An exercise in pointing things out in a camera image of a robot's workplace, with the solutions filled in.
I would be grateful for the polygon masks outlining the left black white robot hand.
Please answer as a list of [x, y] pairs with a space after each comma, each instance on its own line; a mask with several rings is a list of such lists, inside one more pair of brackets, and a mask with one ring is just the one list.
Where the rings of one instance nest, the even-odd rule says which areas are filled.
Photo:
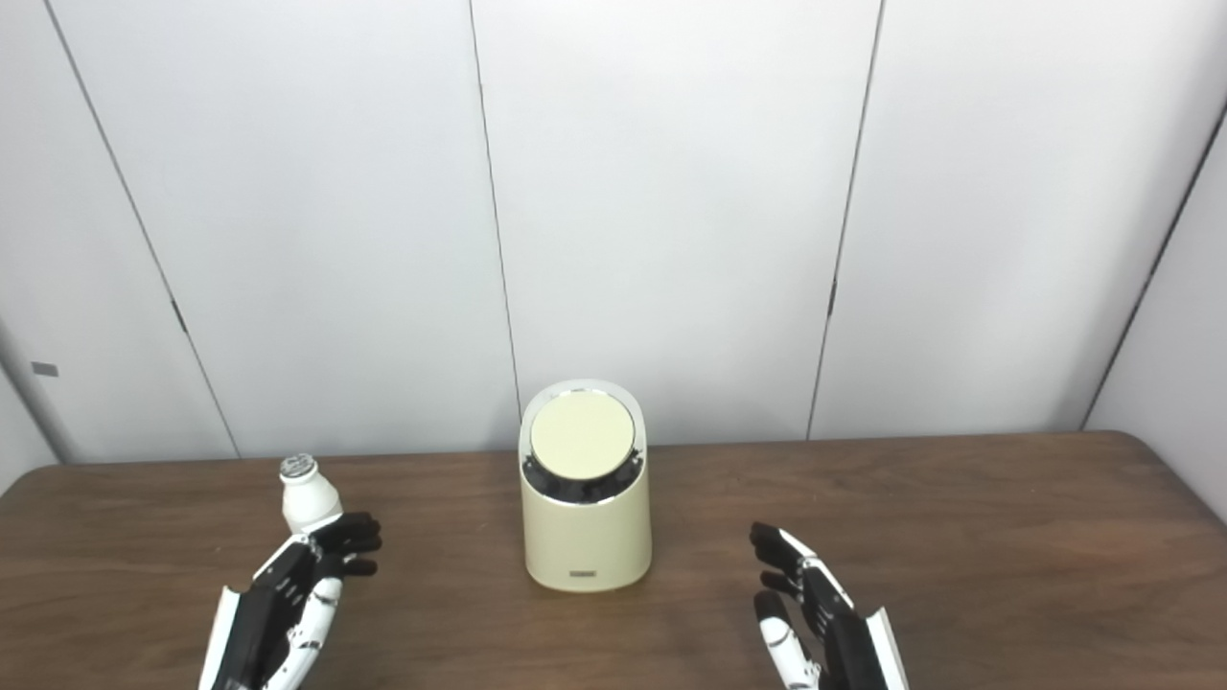
[[371, 577], [382, 524], [346, 512], [293, 534], [254, 573], [225, 586], [198, 678], [200, 689], [298, 689], [319, 659], [344, 586]]

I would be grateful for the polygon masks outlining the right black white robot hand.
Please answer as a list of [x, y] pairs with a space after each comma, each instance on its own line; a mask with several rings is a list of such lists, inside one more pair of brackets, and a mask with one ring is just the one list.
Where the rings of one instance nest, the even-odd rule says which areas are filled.
[[785, 689], [907, 689], [886, 609], [863, 615], [809, 545], [755, 521], [748, 539], [769, 566], [753, 597], [755, 620]]

